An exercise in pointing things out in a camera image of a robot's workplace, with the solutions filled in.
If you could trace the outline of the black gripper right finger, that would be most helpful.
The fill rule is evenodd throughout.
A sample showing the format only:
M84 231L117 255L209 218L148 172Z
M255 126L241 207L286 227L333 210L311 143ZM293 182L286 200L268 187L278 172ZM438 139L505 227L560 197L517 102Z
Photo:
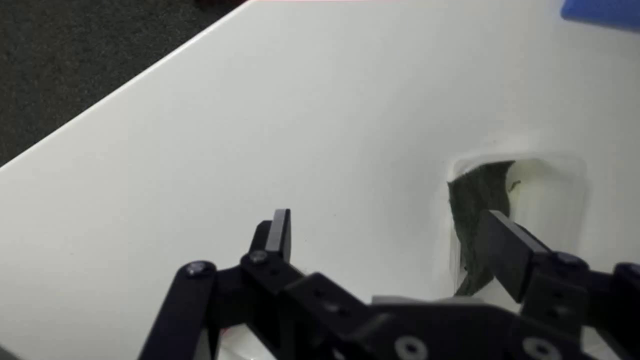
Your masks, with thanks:
M498 210L482 214L478 256L520 305L520 318L556 349L581 354L582 330L594 328L622 360L640 360L640 273L618 262L592 271L582 259L548 249Z

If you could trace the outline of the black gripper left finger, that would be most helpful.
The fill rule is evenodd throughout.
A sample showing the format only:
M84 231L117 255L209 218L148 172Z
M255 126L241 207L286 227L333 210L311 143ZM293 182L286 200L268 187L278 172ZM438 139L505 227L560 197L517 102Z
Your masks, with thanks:
M223 332L247 326L277 360L375 360L359 328L371 311L322 275L291 264L291 212L256 227L241 262L180 267L139 360L197 360L207 344L219 359Z

